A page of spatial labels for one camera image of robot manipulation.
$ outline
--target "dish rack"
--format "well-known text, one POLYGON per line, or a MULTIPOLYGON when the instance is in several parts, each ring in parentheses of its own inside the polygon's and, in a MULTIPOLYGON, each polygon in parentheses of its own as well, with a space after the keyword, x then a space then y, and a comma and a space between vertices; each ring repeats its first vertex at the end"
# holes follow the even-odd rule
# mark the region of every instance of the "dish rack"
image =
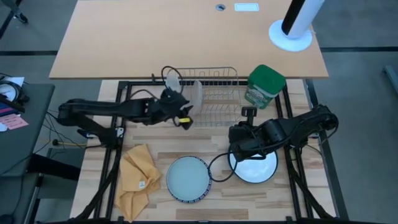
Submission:
POLYGON ((232 67, 177 68, 182 76, 182 94, 191 100, 197 93, 195 80, 202 84, 203 104, 190 114, 196 127, 231 126, 241 119, 241 93, 237 71, 232 67))

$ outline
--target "white label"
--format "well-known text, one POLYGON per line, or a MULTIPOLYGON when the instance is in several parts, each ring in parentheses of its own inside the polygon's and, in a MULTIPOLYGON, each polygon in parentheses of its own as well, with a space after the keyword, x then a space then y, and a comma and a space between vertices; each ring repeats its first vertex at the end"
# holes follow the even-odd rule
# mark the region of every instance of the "white label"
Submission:
POLYGON ((258 3, 235 3, 237 12, 257 12, 260 10, 258 3))
POLYGON ((139 182, 139 188, 143 189, 145 187, 145 181, 140 181, 139 182))

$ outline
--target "yellow towel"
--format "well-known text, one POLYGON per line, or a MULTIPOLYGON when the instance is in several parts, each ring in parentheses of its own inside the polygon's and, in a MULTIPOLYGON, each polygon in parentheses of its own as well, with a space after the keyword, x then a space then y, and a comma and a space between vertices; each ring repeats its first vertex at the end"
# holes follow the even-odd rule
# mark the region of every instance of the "yellow towel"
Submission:
POLYGON ((132 222, 149 203, 148 194, 159 189, 160 172, 145 145, 128 150, 120 160, 120 178, 115 204, 132 222))

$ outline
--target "sticker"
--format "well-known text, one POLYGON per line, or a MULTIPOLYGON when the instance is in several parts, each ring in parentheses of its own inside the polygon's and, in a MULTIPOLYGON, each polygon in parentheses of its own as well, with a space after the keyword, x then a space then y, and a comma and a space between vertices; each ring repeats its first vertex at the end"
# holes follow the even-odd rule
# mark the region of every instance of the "sticker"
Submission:
POLYGON ((145 181, 140 181, 138 186, 140 189, 143 189, 145 187, 145 181))
POLYGON ((260 7, 258 3, 235 3, 236 12, 258 12, 260 7))
POLYGON ((0 117, 0 123, 7 126, 8 129, 13 130, 27 126, 28 123, 16 114, 10 114, 7 116, 0 117))

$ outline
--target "gray floor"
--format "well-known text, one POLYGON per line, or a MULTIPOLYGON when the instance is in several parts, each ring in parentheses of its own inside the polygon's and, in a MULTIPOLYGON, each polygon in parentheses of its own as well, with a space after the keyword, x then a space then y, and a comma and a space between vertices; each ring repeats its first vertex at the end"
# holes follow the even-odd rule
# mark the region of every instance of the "gray floor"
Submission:
MULTIPOLYGON (((0 40, 0 50, 58 50, 75 3, 76 0, 23 0, 21 9, 30 24, 12 20, 0 40)), ((396 0, 326 0, 313 26, 321 47, 398 46, 398 29, 394 25, 397 12, 396 0)), ((7 13, 0 5, 1 20, 7 13)), ((325 53, 323 57, 330 78, 315 80, 314 85, 319 101, 340 119, 340 129, 330 144, 349 217, 398 223, 398 97, 380 74, 385 65, 398 71, 398 52, 325 53)), ((70 98, 97 97, 99 80, 49 80, 53 61, 53 56, 3 56, 0 72, 25 76, 31 83, 54 83, 52 110, 70 98)), ((73 128, 57 129, 76 142, 84 142, 73 128)), ((47 130, 42 130, 40 138, 47 140, 47 130)), ((61 160, 74 158, 67 153, 58 156, 61 160)), ((37 219, 65 220, 71 204, 72 196, 47 200, 37 219)))

